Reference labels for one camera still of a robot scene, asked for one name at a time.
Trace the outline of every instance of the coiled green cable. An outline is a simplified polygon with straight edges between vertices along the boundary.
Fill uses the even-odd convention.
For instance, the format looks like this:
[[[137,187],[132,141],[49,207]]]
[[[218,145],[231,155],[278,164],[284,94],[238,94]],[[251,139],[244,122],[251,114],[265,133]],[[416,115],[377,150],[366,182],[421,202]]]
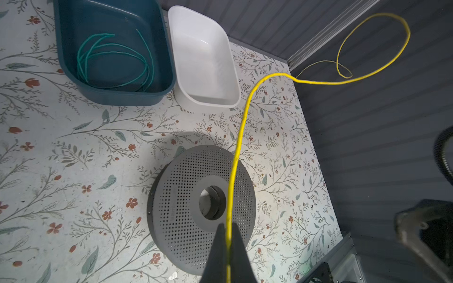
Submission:
[[[151,66],[152,66],[151,68],[149,67],[146,58],[130,47],[127,47],[125,45],[118,44],[118,43],[106,43],[106,44],[98,45],[101,43],[102,40],[104,40],[106,38],[114,37],[115,36],[114,34],[93,34],[93,35],[89,36],[87,39],[85,39],[85,41],[82,43],[82,45],[80,46],[80,48],[77,52],[77,77],[78,77],[78,79],[83,81],[87,85],[95,87],[95,88],[111,89],[111,88],[116,88],[116,87],[121,87],[121,86],[127,86],[127,85],[139,80],[140,78],[142,78],[146,73],[145,80],[141,83],[140,87],[136,90],[136,91],[145,92],[151,86],[151,84],[153,83],[153,80],[154,80],[154,61],[153,61],[153,57],[151,56],[151,51],[149,50],[149,47],[146,44],[145,39],[143,38],[143,36],[141,35],[141,33],[138,29],[137,29],[137,32],[138,32],[140,38],[142,39],[143,43],[145,44],[146,49],[148,50],[149,58],[151,59]],[[95,37],[101,37],[101,38],[96,40],[96,42],[90,47],[90,49],[88,51],[86,51],[85,53],[82,53],[83,49],[85,48],[87,43],[92,38],[95,38]],[[128,53],[128,52],[123,52],[123,51],[103,51],[103,52],[92,53],[92,51],[94,49],[106,47],[106,46],[117,46],[117,47],[125,48],[125,49],[132,51],[136,55],[134,55],[132,53]],[[106,55],[106,54],[121,54],[121,55],[131,56],[136,59],[139,59],[145,65],[145,67],[140,75],[138,75],[136,78],[134,78],[128,82],[119,84],[117,86],[94,86],[88,80],[88,70],[89,70],[88,60],[93,57],[96,57],[99,55]]]

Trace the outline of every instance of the teal plastic container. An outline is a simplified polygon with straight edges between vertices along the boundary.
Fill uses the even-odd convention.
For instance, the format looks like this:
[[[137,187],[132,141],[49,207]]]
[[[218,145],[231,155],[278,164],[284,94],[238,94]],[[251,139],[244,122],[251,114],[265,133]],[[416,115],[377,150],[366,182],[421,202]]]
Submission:
[[[149,106],[159,103],[172,90],[176,74],[157,0],[55,0],[54,10],[61,68],[86,98],[104,105]],[[154,60],[154,80],[146,92],[135,92],[140,87],[139,80],[120,88],[100,89],[77,78],[78,49],[92,34],[115,34],[102,43],[130,47],[145,56],[151,66],[148,50],[136,29],[143,35]],[[97,56],[89,64],[89,81],[95,86],[116,86],[143,71],[142,62],[120,54]]]

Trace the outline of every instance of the floral tablecloth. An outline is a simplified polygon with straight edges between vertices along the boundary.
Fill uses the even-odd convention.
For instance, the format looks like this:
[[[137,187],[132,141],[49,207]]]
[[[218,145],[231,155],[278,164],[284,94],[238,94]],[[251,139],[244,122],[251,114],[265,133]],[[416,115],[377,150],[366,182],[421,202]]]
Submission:
[[[52,0],[0,3],[0,282],[197,282],[155,246],[150,186],[197,144],[233,152],[245,98],[284,63],[231,44],[242,103],[226,113],[84,98],[58,65]],[[342,236],[293,82],[257,91],[241,161],[255,186],[247,246],[261,282],[295,282]]]

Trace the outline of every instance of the perforated disc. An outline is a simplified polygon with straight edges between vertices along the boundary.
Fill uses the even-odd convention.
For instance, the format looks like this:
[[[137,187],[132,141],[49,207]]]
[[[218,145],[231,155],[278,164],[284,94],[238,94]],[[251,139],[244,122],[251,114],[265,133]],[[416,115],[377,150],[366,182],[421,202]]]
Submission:
[[[225,223],[226,209],[222,201],[228,195],[232,162],[233,154],[225,149],[196,146],[176,157],[154,182],[147,208],[151,235],[171,262],[187,273],[203,273],[217,226]],[[202,212],[199,200],[206,189],[212,206],[211,210]],[[252,234],[255,215],[253,183],[239,162],[233,222],[239,226],[244,245]]]

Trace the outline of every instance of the white bin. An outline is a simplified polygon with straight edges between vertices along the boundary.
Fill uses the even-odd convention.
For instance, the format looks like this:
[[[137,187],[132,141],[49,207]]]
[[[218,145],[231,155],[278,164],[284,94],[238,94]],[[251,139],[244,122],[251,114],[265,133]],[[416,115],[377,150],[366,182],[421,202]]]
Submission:
[[[196,113],[219,113],[236,107],[241,91],[223,28],[182,6],[171,7],[168,18],[179,105]]]

